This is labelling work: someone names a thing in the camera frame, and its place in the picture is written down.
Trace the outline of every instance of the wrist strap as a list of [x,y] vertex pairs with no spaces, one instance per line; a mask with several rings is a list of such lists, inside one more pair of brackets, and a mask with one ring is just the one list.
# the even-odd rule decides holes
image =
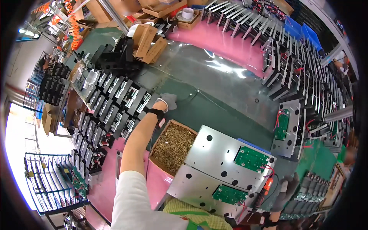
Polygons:
[[162,110],[159,110],[159,109],[149,109],[147,111],[147,113],[154,113],[154,114],[156,114],[157,115],[157,119],[159,121],[161,121],[163,119],[163,116],[164,116],[163,111]]

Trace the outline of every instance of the white tape roll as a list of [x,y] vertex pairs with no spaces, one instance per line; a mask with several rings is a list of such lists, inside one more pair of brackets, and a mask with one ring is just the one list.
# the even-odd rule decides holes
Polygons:
[[184,8],[181,15],[183,18],[192,19],[194,14],[194,10],[192,8]]

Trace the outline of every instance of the hand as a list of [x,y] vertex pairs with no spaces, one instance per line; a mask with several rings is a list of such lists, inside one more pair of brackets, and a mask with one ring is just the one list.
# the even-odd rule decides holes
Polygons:
[[284,205],[290,200],[299,184],[299,176],[296,172],[294,173],[294,177],[287,175],[280,180],[280,184],[282,185],[285,181],[287,181],[287,189],[285,191],[281,188],[279,195],[273,203],[271,212],[279,212],[284,209]]
[[173,110],[173,109],[176,109],[177,108],[177,105],[175,103],[176,100],[177,100],[177,96],[175,94],[162,93],[160,96],[161,97],[156,100],[154,106],[158,102],[164,102],[165,105],[166,105],[166,107],[164,109],[161,109],[164,113],[166,113],[168,110]]

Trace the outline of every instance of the blue plastic bin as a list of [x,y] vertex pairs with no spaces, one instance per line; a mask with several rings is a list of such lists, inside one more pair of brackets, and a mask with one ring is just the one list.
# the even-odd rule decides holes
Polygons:
[[314,32],[309,26],[303,23],[301,27],[305,39],[309,38],[309,41],[317,48],[317,51],[322,49],[321,43],[319,42],[316,32]]
[[286,16],[284,27],[286,33],[290,32],[290,35],[292,37],[295,37],[297,40],[300,40],[303,33],[301,31],[301,25],[299,23],[291,19],[289,16]]

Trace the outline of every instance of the wire rack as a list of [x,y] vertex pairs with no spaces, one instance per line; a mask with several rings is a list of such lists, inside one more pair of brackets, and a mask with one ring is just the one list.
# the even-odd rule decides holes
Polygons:
[[37,113],[42,113],[42,108],[44,105],[44,101],[39,99],[40,86],[44,74],[44,71],[40,67],[35,66],[32,72],[31,79],[27,81],[27,85],[24,90],[25,94],[23,107]]
[[84,206],[86,197],[75,195],[70,176],[70,155],[40,154],[34,124],[26,125],[25,176],[37,211],[55,214]]

